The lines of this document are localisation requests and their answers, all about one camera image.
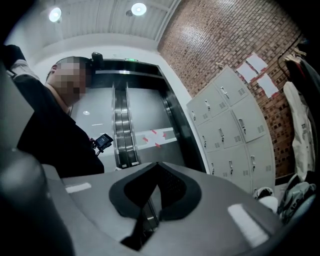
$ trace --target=man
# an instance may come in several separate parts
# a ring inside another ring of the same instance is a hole
[[[14,74],[14,83],[34,110],[17,148],[42,164],[54,166],[61,178],[103,173],[104,166],[89,137],[68,115],[90,85],[90,60],[75,56],[59,60],[43,85],[30,71],[18,46],[8,45],[2,50],[5,67]]]

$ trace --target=locker handle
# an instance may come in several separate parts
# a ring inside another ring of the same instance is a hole
[[[229,160],[229,166],[230,166],[230,175],[232,175],[232,173],[234,172],[234,168],[232,166],[232,161]]]
[[[211,163],[211,166],[212,166],[212,168],[211,168],[212,175],[215,175],[215,167],[214,167],[214,163],[213,162]]]
[[[206,146],[207,146],[206,138],[205,138],[205,136],[203,136],[203,135],[202,135],[202,138],[203,138],[203,146],[206,147]]]
[[[244,134],[246,134],[246,127],[245,127],[244,120],[242,118],[239,118],[238,120],[239,120],[241,128],[243,129]]]
[[[196,121],[196,114],[195,114],[195,112],[192,110],[191,111],[192,112],[192,115],[193,115],[193,121]]]
[[[224,141],[225,141],[225,135],[224,135],[224,132],[222,131],[222,129],[221,129],[221,128],[219,128],[219,132],[220,132],[220,135],[221,135],[221,140],[222,140],[222,142],[224,142]]]
[[[251,163],[252,163],[252,170],[255,171],[255,169],[256,169],[255,156],[254,156],[254,155],[251,155],[250,158],[251,158]]]
[[[208,110],[210,110],[210,104],[208,103],[208,101],[205,99],[204,102],[205,102],[206,106],[208,107]]]
[[[220,87],[220,90],[229,99],[228,93],[226,92],[226,90],[225,90],[225,88],[223,86]]]

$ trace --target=locker door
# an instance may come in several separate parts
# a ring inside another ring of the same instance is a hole
[[[245,88],[246,85],[229,67],[225,67],[213,83],[224,95],[225,101],[228,102],[230,106],[233,106],[248,95]]]
[[[272,145],[268,140],[268,136],[260,137],[247,144],[253,189],[261,187],[274,189],[275,187],[271,147]]]
[[[225,149],[232,174],[230,181],[244,191],[251,193],[251,179],[247,153],[244,145]]]
[[[225,150],[207,153],[206,158],[211,174],[230,181],[230,165]]]
[[[217,151],[223,148],[219,130],[215,128],[213,120],[202,123],[197,130],[206,152]]]
[[[187,104],[189,114],[197,126],[210,119],[208,103],[205,100],[203,93],[200,93]]]
[[[212,122],[214,130],[220,134],[220,142],[225,149],[243,143],[240,131],[230,111],[226,111]]]
[[[253,141],[266,134],[268,128],[265,127],[261,110],[252,97],[240,101],[232,110],[246,142]]]
[[[205,88],[201,94],[205,97],[204,100],[209,106],[209,113],[212,118],[228,109],[228,105],[225,103],[213,83]]]

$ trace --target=black jacket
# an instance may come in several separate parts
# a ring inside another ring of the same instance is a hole
[[[3,46],[1,50],[8,70],[18,61],[28,65],[18,46]],[[18,149],[32,154],[42,164],[54,166],[61,178],[103,173],[104,166],[91,148],[87,134],[35,75],[22,71],[13,81],[34,113],[20,137]]]

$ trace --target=ceiling panel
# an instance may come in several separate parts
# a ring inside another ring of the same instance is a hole
[[[56,42],[88,34],[115,33],[159,42],[164,27],[181,0],[140,0],[147,11],[127,16],[137,0],[39,0],[23,22],[30,51]],[[61,21],[48,19],[50,10],[61,8]]]
[[[175,0],[152,0],[152,2],[169,8],[173,4],[173,2],[175,2]]]

